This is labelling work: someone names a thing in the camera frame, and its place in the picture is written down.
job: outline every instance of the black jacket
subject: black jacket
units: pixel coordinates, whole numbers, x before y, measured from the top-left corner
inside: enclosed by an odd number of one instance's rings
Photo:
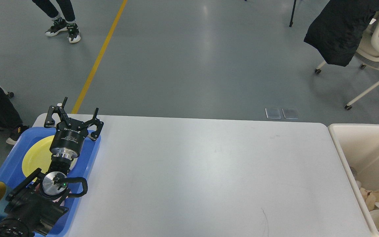
[[[379,0],[330,0],[310,25],[304,42],[318,49],[328,64],[347,66],[375,12],[379,12]]]

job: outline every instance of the yellow plate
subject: yellow plate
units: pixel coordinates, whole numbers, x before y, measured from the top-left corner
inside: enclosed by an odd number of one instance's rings
[[[25,177],[29,176],[36,168],[41,168],[43,173],[48,171],[51,165],[52,153],[49,151],[54,135],[43,138],[42,140],[36,142],[27,151],[23,158],[23,163],[21,164],[21,169]],[[71,163],[70,170],[74,168],[77,159],[74,159]]]

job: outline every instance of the black stand leg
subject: black stand leg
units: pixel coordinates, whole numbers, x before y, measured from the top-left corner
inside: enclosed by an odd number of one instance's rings
[[[291,16],[291,22],[289,23],[289,27],[292,27],[293,25],[293,15],[295,14],[295,6],[296,6],[296,0],[293,1],[292,16]]]

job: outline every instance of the chair leg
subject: chair leg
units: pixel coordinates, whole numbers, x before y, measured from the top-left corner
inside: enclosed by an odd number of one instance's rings
[[[318,66],[316,67],[316,69],[314,70],[314,72],[315,72],[316,74],[320,74],[320,72],[321,72],[321,68],[322,68],[325,64],[327,64],[325,61],[323,61],[322,63],[320,63],[320,65],[318,65]]]
[[[354,99],[352,99],[351,101],[349,101],[349,103],[346,104],[346,106],[344,107],[346,110],[349,110],[352,108],[352,104],[355,103],[356,101],[358,101],[359,99],[361,99],[363,96],[365,96],[368,92],[370,92],[371,90],[373,90],[375,87],[379,86],[379,81],[376,82],[374,85],[372,85],[371,87],[369,87],[368,89],[366,89],[363,93],[359,94],[359,96],[356,96]]]

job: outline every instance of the blue tray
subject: blue tray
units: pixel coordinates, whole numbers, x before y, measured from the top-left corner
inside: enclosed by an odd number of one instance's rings
[[[54,134],[54,128],[32,127],[24,131],[0,168],[0,181],[3,181],[12,189],[17,187],[17,185],[19,185],[26,178],[21,170],[24,155],[26,155],[30,147],[32,147],[36,142]],[[78,157],[77,163],[68,174],[68,177],[88,177],[97,151],[99,150],[99,144],[100,138],[96,141],[92,141],[89,138],[84,140],[80,157]],[[71,184],[68,188],[70,188],[73,193],[79,193],[83,190],[79,183]],[[72,219],[74,218],[74,214],[77,210],[80,199],[81,198],[67,198],[65,200],[65,207],[68,207],[69,211],[57,221],[47,236],[62,237],[66,234],[69,226],[71,225]],[[35,236],[42,237],[42,235],[38,233],[36,233]]]

